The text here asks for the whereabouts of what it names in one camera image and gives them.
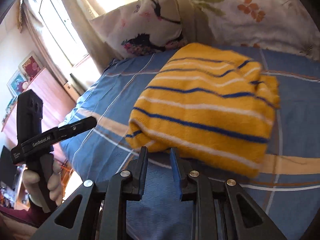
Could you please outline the person left hand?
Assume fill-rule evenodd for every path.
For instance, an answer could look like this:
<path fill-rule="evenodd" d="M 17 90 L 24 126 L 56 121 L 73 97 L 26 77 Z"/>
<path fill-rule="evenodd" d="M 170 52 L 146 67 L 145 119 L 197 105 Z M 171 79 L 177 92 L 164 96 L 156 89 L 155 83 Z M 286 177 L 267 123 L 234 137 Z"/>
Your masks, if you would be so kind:
<path fill-rule="evenodd" d="M 49 198 L 55 202 L 57 206 L 62 204 L 62 185 L 61 185 L 61 167 L 57 161 L 53 162 L 53 173 L 50 176 L 47 188 L 49 190 Z M 22 183 L 29 193 L 30 201 L 35 205 L 42 207 L 40 202 L 41 192 L 38 190 L 40 176 L 31 170 L 25 169 L 22 175 Z"/>

